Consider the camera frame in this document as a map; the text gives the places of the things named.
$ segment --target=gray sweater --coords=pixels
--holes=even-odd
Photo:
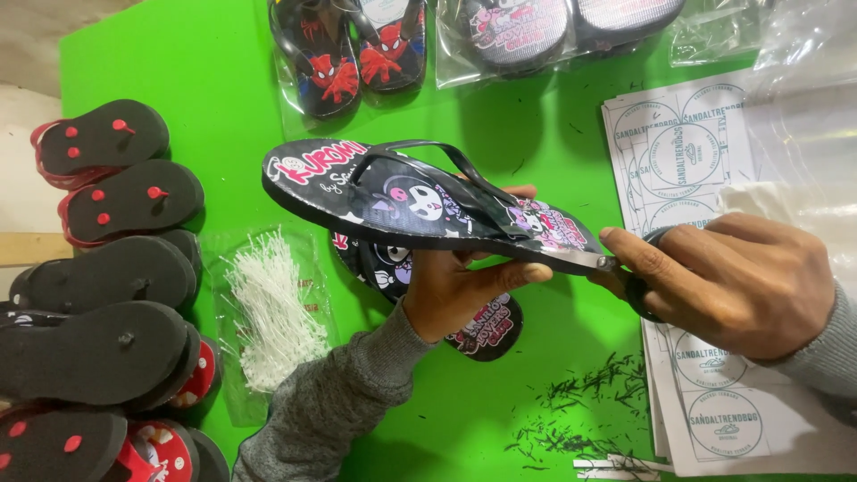
[[[411,397],[414,365],[435,345],[411,328],[401,303],[372,334],[303,364],[277,389],[270,419],[238,450],[233,482],[334,480],[351,441]],[[824,332],[776,370],[818,390],[840,419],[857,400],[857,305],[836,287]]]

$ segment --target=green table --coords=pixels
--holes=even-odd
[[[284,141],[263,5],[148,0],[71,34],[60,44],[63,114],[76,116],[117,98],[157,109],[170,127],[171,157],[193,169],[205,186],[205,212],[191,226],[202,235],[279,222],[285,230],[316,234],[340,337],[347,340],[377,326],[391,307],[339,264],[324,230],[287,213],[261,188],[262,157]],[[353,119],[303,136],[450,142],[494,184],[533,183],[541,199],[597,231],[621,225],[599,105],[641,86],[747,66],[671,69],[667,47],[668,39],[650,39],[632,55],[480,89],[434,90],[431,62],[419,94],[399,96],[381,108],[364,104]],[[433,34],[428,48],[433,57]],[[301,125],[293,112],[285,121],[293,129]],[[438,153],[415,155],[452,169]],[[214,337],[209,286],[204,278],[194,318],[203,334]],[[612,440],[622,450],[652,457],[646,395],[644,389],[634,391],[638,379],[619,376],[601,395],[585,392],[585,406],[555,410],[561,407],[557,394],[568,388],[560,383],[603,367],[611,353],[632,357],[625,371],[641,362],[639,322],[628,306],[585,279],[565,275],[514,296],[525,327],[513,350],[488,364],[449,346],[430,353],[417,366],[412,400],[353,443],[343,480],[573,479],[574,452],[534,442],[557,427],[568,436]],[[614,399],[627,391],[621,380],[630,383],[631,407]],[[222,397],[200,425],[230,461],[238,444],[258,429],[233,427]]]

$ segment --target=circular stamp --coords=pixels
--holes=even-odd
[[[646,150],[643,152],[643,155],[640,156],[640,159],[648,162],[649,160],[649,151]],[[695,193],[699,190],[699,184],[694,184],[690,186],[681,186],[678,188],[667,188],[667,189],[655,189],[651,186],[651,166],[646,164],[645,166],[641,166],[637,168],[637,160],[633,160],[631,165],[628,166],[628,177],[631,179],[638,179],[638,183],[643,186],[649,194],[660,197],[661,199],[681,199],[682,197],[688,197],[691,194]]]
[[[720,164],[720,143],[701,125],[678,124],[664,130],[651,143],[649,164],[667,184],[698,184]]]
[[[646,132],[665,125],[679,123],[679,115],[660,102],[640,102],[625,109],[613,128],[613,141],[619,149],[646,142]]]
[[[732,84],[715,84],[699,89],[681,110],[682,122],[698,122],[726,117],[727,111],[744,108],[744,89]]]
[[[687,414],[693,438],[715,455],[748,454],[762,440],[762,416],[744,396],[728,390],[700,395]]]
[[[672,220],[685,220],[689,224],[702,229],[714,218],[714,209],[698,199],[679,199],[661,206],[651,217],[648,229],[644,235],[659,227],[675,224]]]
[[[685,332],[675,343],[675,367],[688,382],[705,389],[724,389],[747,370],[744,359],[715,348]]]

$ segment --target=hand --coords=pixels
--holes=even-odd
[[[536,187],[504,189],[515,196],[535,197]],[[402,307],[414,331],[428,343],[455,333],[489,301],[528,283],[550,280],[554,272],[543,264],[509,261],[471,270],[473,261],[488,257],[472,251],[415,250],[411,285]]]
[[[649,283],[647,310],[724,350],[774,360],[809,345],[827,325],[835,297],[827,249],[796,227],[732,213],[704,230],[669,230],[660,250],[620,228],[605,228],[600,238]],[[625,296],[614,276],[590,280]]]

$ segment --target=clear plastic packaging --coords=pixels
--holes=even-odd
[[[267,21],[288,139],[423,84],[424,0],[267,0]]]
[[[748,82],[757,175],[788,186],[793,224],[827,244],[857,295],[857,2],[778,2]]]
[[[673,67],[755,56],[774,0],[694,0],[669,28]]]
[[[259,229],[236,232],[223,232],[200,237],[203,262],[211,283],[214,316],[218,325],[218,343],[223,353],[223,388],[226,407],[231,423],[238,427],[258,426],[267,419],[271,389],[251,389],[247,373],[243,368],[248,363],[247,340],[251,335],[251,322],[248,311],[238,302],[234,286],[230,283],[231,272],[239,253],[247,255],[253,246],[259,249],[260,241],[270,240],[281,235],[287,243],[291,260],[297,265],[297,290],[300,303],[309,314],[327,332],[328,347],[339,344],[339,334],[329,304],[329,293],[325,285],[325,275],[318,268],[318,252],[315,240],[306,232],[283,232],[279,226],[265,226]],[[287,337],[288,334],[276,334]]]
[[[660,32],[685,0],[439,0],[438,88],[535,74]]]

